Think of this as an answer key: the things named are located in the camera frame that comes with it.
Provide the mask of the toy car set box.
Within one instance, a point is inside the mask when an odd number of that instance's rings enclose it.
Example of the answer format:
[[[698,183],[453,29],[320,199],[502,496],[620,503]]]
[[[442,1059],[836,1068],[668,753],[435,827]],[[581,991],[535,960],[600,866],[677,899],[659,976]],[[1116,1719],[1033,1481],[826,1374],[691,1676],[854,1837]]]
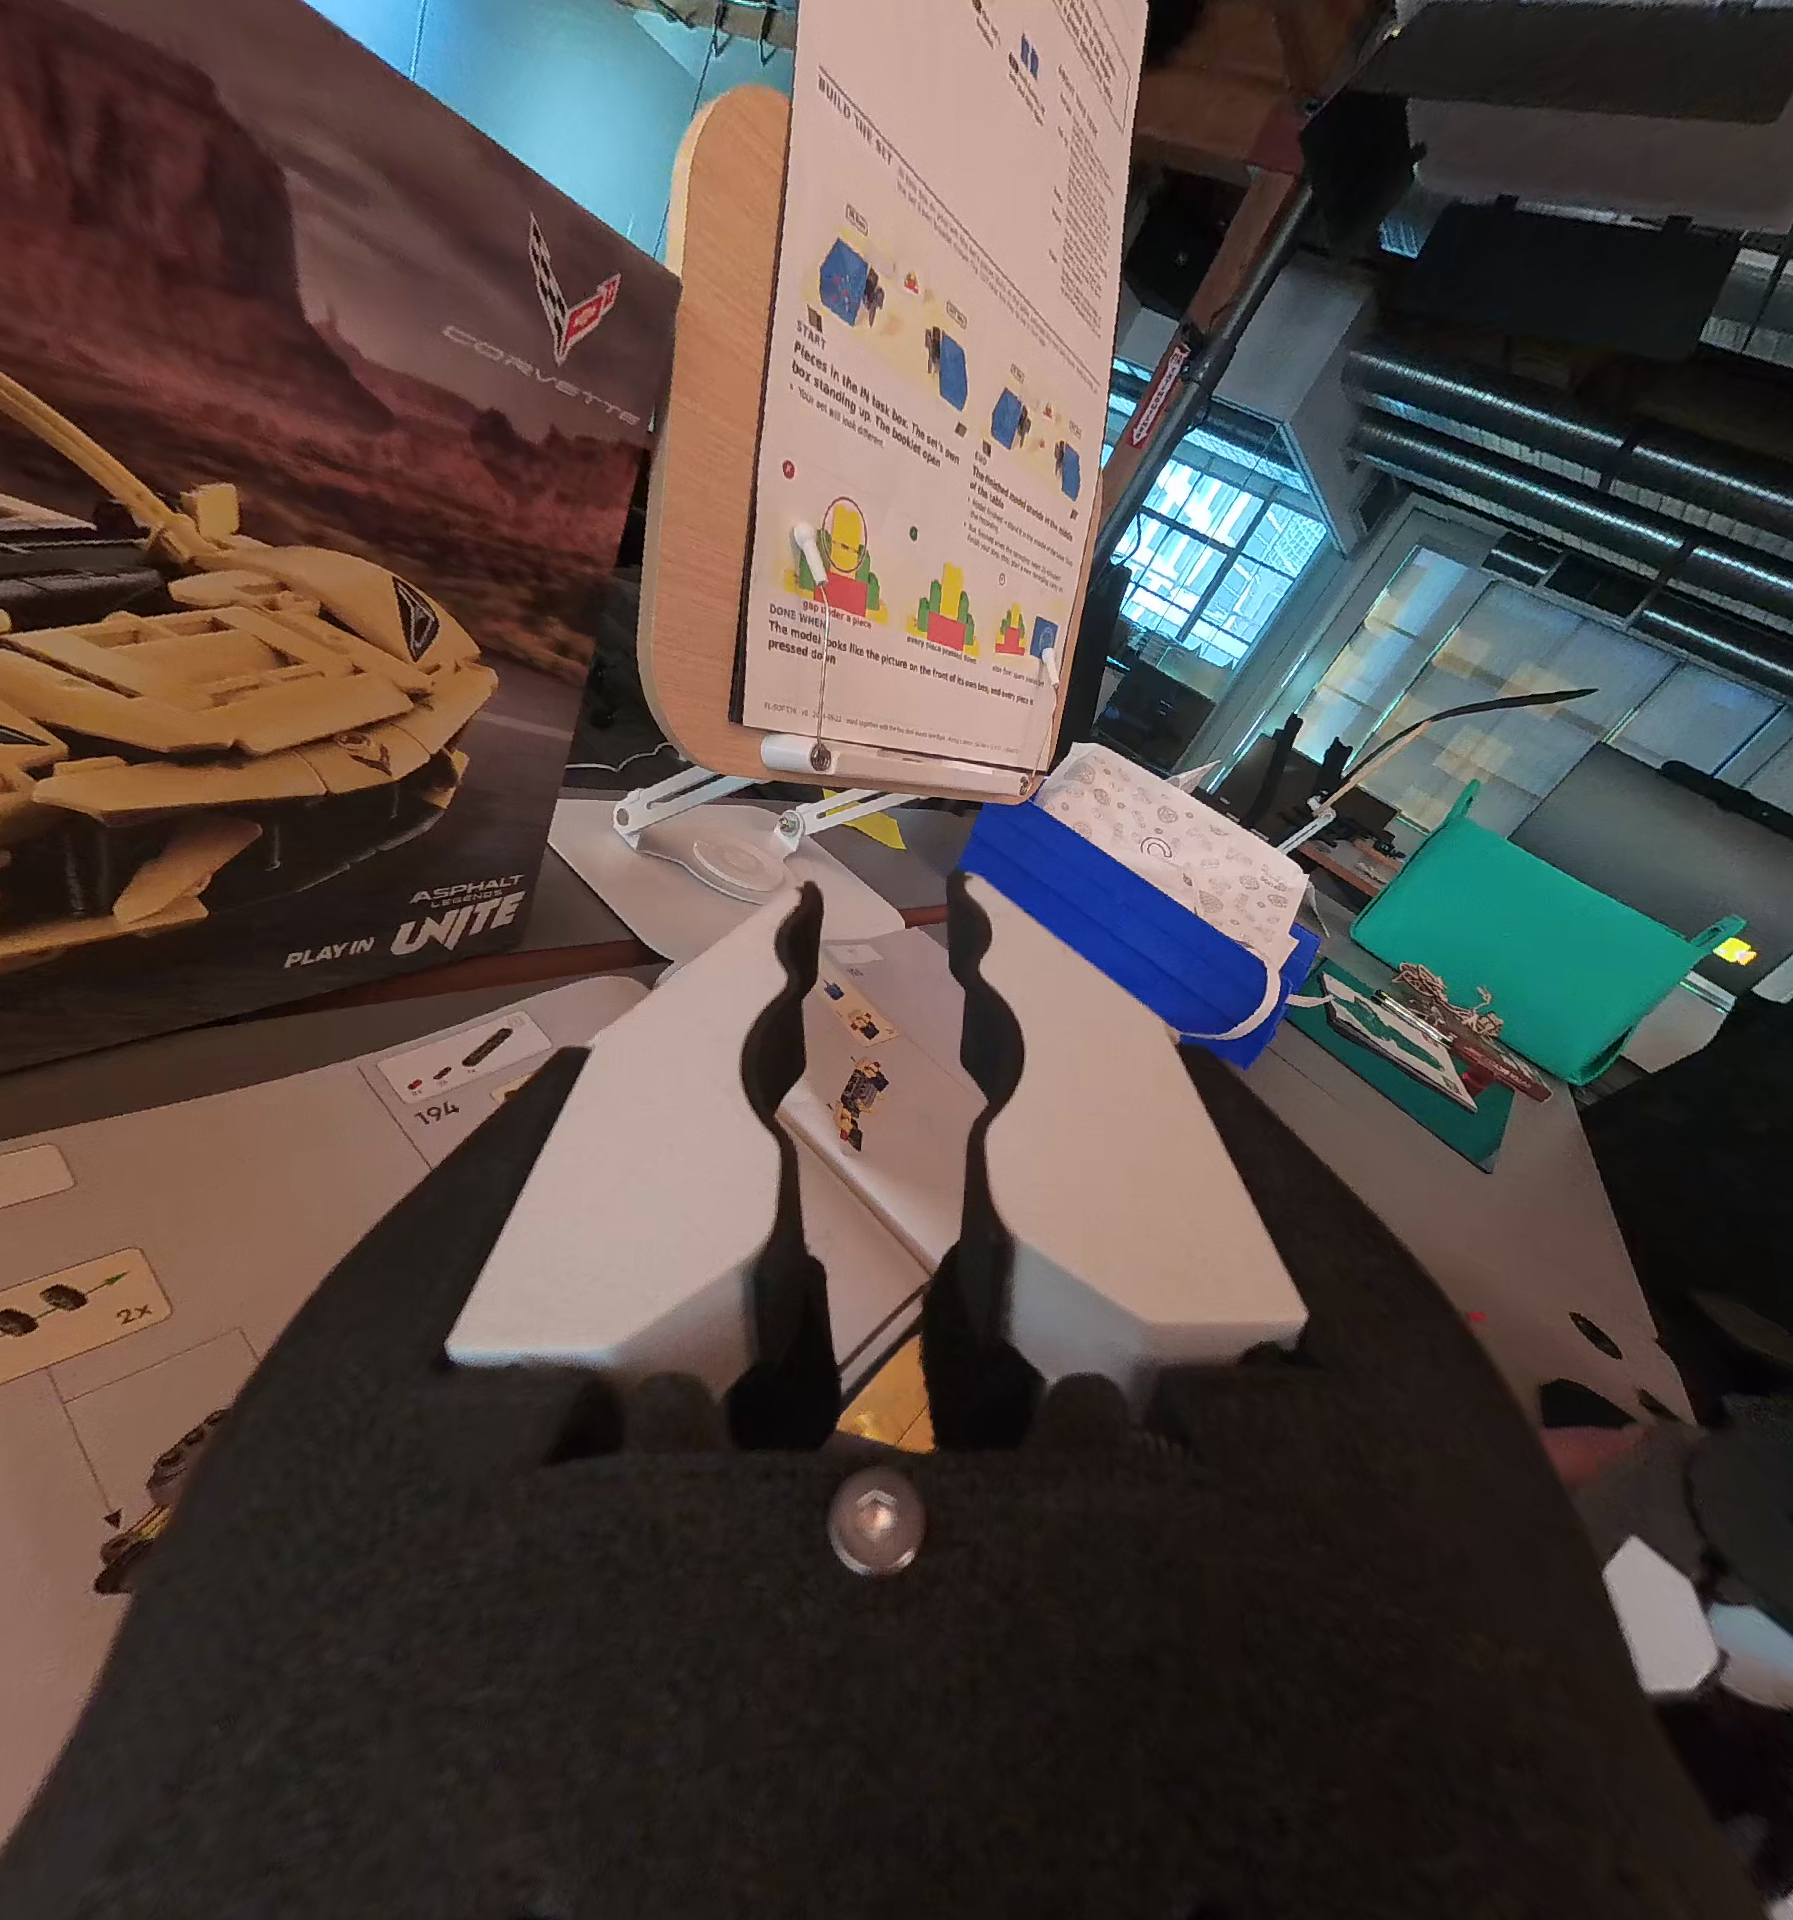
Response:
[[[310,4],[0,3],[0,1074],[524,943],[680,303]]]

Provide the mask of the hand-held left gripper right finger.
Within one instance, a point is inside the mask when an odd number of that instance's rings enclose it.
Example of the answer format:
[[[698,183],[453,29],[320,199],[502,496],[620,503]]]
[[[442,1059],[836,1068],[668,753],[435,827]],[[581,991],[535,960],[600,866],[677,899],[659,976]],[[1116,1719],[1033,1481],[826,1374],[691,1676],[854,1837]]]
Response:
[[[1173,1032],[984,877],[951,892],[968,1140],[950,1302],[1042,1380],[1155,1380],[1290,1350],[1279,1251]]]

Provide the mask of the white patterned paper bag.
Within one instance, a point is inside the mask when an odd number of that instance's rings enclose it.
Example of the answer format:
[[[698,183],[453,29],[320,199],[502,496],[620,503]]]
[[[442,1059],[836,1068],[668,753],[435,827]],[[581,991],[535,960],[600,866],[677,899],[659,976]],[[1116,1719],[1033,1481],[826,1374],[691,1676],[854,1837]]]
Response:
[[[1074,746],[1042,782],[1035,805],[1253,954],[1264,981],[1245,987],[1245,1019],[1226,1020],[1212,1038],[1227,1043],[1267,1034],[1288,996],[1284,967],[1296,947],[1296,914],[1307,887],[1291,857],[1101,744]]]

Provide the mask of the small wooden model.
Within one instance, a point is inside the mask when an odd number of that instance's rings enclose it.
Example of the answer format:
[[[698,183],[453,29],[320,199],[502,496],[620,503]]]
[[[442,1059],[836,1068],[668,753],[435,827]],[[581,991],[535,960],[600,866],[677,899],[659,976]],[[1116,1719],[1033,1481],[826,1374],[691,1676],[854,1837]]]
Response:
[[[1548,1102],[1551,1086],[1503,1039],[1503,1020],[1490,990],[1476,990],[1473,1003],[1449,996],[1440,975],[1420,965],[1395,969],[1378,998],[1434,1034],[1452,1056],[1462,1082],[1498,1086],[1533,1102]]]

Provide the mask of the teal plastic bin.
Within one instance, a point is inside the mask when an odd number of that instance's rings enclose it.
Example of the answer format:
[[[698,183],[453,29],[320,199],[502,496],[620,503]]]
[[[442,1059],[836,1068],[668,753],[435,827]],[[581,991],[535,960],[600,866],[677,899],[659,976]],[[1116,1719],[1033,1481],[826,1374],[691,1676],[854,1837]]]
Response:
[[[1493,1012],[1499,1043],[1573,1087],[1595,1081],[1700,960],[1745,929],[1678,936],[1470,819],[1478,784],[1347,927],[1362,952]]]

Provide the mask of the blue plastic bin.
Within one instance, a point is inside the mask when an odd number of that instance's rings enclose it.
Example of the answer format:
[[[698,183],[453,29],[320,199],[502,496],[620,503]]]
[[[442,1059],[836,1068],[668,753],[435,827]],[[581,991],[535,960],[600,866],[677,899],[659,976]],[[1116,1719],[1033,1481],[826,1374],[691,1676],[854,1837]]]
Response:
[[[1277,969],[1035,805],[984,805],[959,860],[1167,1025],[1180,1042],[1251,1067],[1291,996],[1315,976],[1319,937],[1296,924]]]

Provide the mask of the yellow toy brick car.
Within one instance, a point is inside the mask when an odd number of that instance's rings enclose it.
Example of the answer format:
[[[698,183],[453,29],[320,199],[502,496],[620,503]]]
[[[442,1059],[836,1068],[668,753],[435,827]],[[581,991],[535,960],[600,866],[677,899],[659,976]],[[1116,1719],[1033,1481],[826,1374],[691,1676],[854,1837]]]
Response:
[[[912,1332],[860,1382],[854,1399],[841,1409],[834,1435],[899,1453],[934,1451],[937,1440],[917,1332]]]

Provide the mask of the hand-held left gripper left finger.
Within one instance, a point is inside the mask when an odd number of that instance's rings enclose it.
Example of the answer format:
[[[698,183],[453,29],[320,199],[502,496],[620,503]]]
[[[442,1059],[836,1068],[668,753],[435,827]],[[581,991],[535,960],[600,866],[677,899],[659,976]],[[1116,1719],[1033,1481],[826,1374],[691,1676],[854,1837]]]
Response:
[[[737,1380],[761,1362],[764,1258],[803,1251],[779,1108],[823,917],[796,886],[598,1035],[447,1338],[455,1365]]]

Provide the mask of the printed instruction sheet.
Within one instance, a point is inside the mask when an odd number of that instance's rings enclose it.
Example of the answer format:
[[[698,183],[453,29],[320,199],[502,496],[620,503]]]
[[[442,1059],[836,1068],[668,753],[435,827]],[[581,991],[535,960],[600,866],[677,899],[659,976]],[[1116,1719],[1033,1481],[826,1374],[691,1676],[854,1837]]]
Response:
[[[740,726],[1017,801],[1094,544],[1149,4],[797,7]]]

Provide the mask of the grey desk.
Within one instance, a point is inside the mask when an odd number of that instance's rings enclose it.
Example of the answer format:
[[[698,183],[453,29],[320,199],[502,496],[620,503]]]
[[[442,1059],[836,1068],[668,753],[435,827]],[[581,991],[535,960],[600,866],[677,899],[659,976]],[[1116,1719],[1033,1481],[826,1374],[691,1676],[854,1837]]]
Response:
[[[919,1306],[934,1438],[940,1447],[973,1447],[977,1418],[951,1414],[951,1393],[940,1382],[951,1335],[965,1331],[948,1295],[963,1225],[968,1140],[982,1110],[963,1071],[963,990],[950,952],[951,934],[948,952],[923,943],[915,967],[879,952],[863,983],[868,1010],[892,1015],[897,1034],[889,1043],[855,1042],[834,1015],[816,1012],[830,985],[858,987],[855,969],[839,962],[820,929],[803,999],[803,1071],[779,1108],[796,1154],[803,1251],[777,1247],[764,1258],[756,1284],[761,1362],[737,1380],[700,1380],[716,1403],[731,1401],[742,1384],[764,1399],[764,1375],[792,1371],[793,1342],[811,1338],[818,1409],[763,1416],[763,1427],[784,1430],[783,1438],[764,1436],[766,1449],[818,1435],[834,1416],[843,1374],[882,1349],[880,1332],[858,1336],[841,1324],[860,1282],[846,1246],[811,1221],[810,1172],[858,1202],[912,1261],[934,1269]],[[1689,1418],[1685,1388],[1658,1344],[1651,1309],[1564,1099],[1558,1119],[1513,1123],[1505,1172],[1484,1175],[1457,1164],[1376,1094],[1351,1092],[1346,1071],[1320,1060],[1313,1043],[1296,1060],[1290,1042],[1276,1042],[1267,1063],[1246,1071],[1201,1047],[1177,1047],[1309,1312],[1298,1342],[1279,1353],[1291,1353],[1302,1338],[1319,1346],[1328,1258],[1346,1259],[1347,1306],[1372,1312],[1376,1335],[1401,1332],[1401,1309],[1376,1303],[1378,1261],[1401,1251],[1448,1299],[1524,1414],[1537,1416],[1541,1388],[1564,1380],[1623,1422]],[[555,1094],[569,1068],[562,1102],[588,1049],[544,1060],[515,1094]],[[1164,1375],[1112,1382],[1141,1414]]]

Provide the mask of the white green puzzle board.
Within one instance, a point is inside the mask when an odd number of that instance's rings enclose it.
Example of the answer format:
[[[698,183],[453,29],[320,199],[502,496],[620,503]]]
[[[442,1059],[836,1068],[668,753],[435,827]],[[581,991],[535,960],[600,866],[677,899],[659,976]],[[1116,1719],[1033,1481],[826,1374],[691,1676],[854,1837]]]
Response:
[[[1360,1046],[1444,1102],[1478,1113],[1476,1094],[1440,1034],[1328,965],[1315,979],[1319,1012],[1340,1039]]]

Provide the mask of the dark wall monitor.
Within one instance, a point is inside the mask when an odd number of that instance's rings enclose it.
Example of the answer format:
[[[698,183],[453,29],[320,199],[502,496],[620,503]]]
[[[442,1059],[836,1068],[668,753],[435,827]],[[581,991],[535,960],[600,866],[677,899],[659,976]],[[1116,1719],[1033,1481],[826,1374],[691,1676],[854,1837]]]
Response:
[[[1693,975],[1793,998],[1793,813],[1673,761],[1592,746],[1510,841],[1677,934],[1736,918]]]

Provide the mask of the green cutting mat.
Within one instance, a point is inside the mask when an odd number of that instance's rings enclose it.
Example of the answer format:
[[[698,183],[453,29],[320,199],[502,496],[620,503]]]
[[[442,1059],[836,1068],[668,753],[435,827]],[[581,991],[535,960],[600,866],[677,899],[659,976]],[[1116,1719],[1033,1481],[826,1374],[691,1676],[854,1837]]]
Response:
[[[1341,975],[1347,975],[1328,960],[1317,960],[1309,979],[1290,998],[1281,1020],[1281,1032],[1300,1035],[1305,1042],[1319,1047],[1320,1053],[1344,1068],[1364,1089],[1381,1095],[1392,1108],[1409,1116],[1444,1147],[1457,1151],[1464,1164],[1470,1164],[1486,1175],[1491,1172],[1498,1164],[1498,1154],[1507,1130],[1507,1121],[1513,1116],[1517,1095],[1498,1086],[1470,1082],[1470,1089],[1476,1094],[1478,1113],[1468,1115],[1462,1108],[1444,1102],[1434,1092],[1414,1086],[1398,1068],[1392,1068],[1388,1063],[1362,1049],[1360,1046],[1340,1039],[1319,1012],[1315,976],[1323,965]]]

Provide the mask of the paned window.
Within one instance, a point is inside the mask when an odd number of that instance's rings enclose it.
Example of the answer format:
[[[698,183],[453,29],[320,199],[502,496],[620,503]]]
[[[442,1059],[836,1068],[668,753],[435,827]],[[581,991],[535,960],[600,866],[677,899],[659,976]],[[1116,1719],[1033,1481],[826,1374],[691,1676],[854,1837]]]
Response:
[[[1130,643],[1149,661],[1237,668],[1333,550],[1294,468],[1192,437],[1158,470],[1116,550]]]

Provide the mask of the open instruction booklet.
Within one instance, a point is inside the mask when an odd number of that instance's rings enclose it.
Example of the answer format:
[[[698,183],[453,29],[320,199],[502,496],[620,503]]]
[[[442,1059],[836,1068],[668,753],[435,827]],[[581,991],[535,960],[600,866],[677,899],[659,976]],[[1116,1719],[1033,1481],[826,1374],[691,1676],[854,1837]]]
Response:
[[[984,1641],[879,1533],[811,1338],[761,1399],[447,1338],[575,1046],[403,1102],[357,1065],[75,1129],[0,1208],[0,1917],[944,1912],[854,1793],[973,1777]],[[614,1020],[648,990],[633,985]]]

